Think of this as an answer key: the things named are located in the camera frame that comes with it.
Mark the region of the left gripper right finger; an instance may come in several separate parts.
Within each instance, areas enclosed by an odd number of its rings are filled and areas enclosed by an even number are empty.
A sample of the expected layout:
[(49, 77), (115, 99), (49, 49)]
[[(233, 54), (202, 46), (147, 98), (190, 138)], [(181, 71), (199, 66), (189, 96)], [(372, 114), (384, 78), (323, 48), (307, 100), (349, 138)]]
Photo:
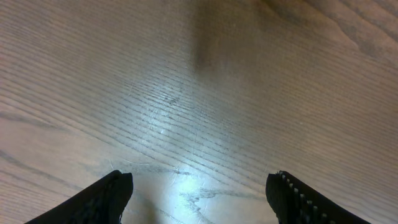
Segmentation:
[(267, 176), (266, 197), (280, 224), (369, 224), (286, 171)]

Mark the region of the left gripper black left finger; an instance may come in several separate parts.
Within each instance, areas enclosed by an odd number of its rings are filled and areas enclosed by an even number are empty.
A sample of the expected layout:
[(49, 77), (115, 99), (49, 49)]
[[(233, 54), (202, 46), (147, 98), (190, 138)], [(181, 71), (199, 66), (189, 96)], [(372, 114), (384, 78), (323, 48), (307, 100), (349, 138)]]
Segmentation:
[(114, 170), (27, 224), (120, 224), (133, 189), (132, 174)]

